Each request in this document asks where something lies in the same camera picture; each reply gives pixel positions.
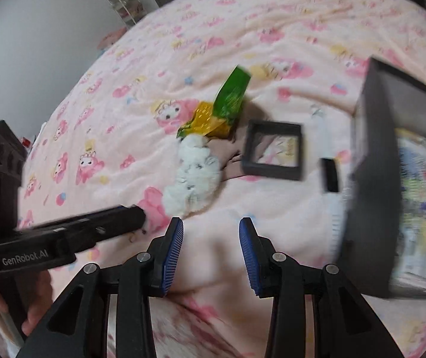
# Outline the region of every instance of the white wall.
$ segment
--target white wall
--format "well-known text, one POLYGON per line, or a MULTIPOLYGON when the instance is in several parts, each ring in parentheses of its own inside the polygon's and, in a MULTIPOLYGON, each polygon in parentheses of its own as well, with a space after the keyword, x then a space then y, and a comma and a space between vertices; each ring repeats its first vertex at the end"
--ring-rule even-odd
POLYGON ((0 0, 0 119, 37 134, 122 26, 107 0, 0 0))

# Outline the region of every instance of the fluffy white toy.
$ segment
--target fluffy white toy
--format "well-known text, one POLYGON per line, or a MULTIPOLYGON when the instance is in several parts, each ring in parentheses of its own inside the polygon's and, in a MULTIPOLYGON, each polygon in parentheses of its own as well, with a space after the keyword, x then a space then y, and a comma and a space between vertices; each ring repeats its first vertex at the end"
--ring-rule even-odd
POLYGON ((175 184, 165 187, 162 203, 170 217, 184 218, 208 206, 221 181, 220 163, 205 144, 206 137, 188 135, 180 143, 181 160, 175 184))

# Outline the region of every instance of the pink bedsheet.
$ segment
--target pink bedsheet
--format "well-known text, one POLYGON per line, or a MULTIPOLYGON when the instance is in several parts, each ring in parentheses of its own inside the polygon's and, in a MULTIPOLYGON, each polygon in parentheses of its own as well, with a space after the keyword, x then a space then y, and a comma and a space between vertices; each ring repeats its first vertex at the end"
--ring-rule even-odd
MULTIPOLYGON (((274 120, 304 125, 304 181, 222 184, 209 208, 184 220, 171 296, 181 306, 162 312, 174 304, 153 301, 152 311, 165 356, 205 356, 195 349, 206 346, 212 356, 262 357, 271 301, 249 288, 238 223, 252 217, 260 235, 302 264, 329 261, 310 109, 321 104, 326 113, 344 180, 350 117, 371 55, 426 82, 426 12, 406 0, 176 0, 145 17, 62 101, 25 166, 21 227, 117 204, 137 204, 148 218, 144 232, 99 244, 53 270, 56 294, 85 263, 122 263, 164 233, 170 217, 161 195, 178 166, 175 132, 241 65, 253 75, 248 99, 274 120), (184 308, 189 315, 181 315, 184 308), (195 321, 184 321, 192 314, 195 321), (175 337, 177 329, 188 337, 175 337)), ((368 300, 405 356, 419 357, 426 301, 368 300)))

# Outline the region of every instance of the open box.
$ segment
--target open box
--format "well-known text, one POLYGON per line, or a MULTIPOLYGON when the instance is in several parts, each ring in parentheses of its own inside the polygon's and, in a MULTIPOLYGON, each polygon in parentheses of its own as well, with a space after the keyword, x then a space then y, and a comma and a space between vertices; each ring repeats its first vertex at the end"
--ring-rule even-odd
POLYGON ((426 85, 371 59, 353 118, 352 195, 337 264, 362 294, 378 297, 398 294, 391 276, 401 225, 416 207, 403 200, 399 128, 426 140, 426 85))

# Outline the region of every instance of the green snack bag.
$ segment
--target green snack bag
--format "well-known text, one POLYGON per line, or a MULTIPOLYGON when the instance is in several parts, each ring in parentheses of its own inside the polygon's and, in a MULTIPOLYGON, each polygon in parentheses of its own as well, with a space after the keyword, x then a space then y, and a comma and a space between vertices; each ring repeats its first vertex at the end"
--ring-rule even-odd
POLYGON ((228 138, 240 114, 250 79, 251 75, 237 66, 216 96, 215 102, 200 102, 193 118, 178 130, 177 137, 197 133, 207 137, 228 138))
POLYGON ((251 75, 241 67, 236 66, 228 77, 213 104, 213 116, 226 119, 232 126, 241 111, 243 97, 248 87, 251 75))

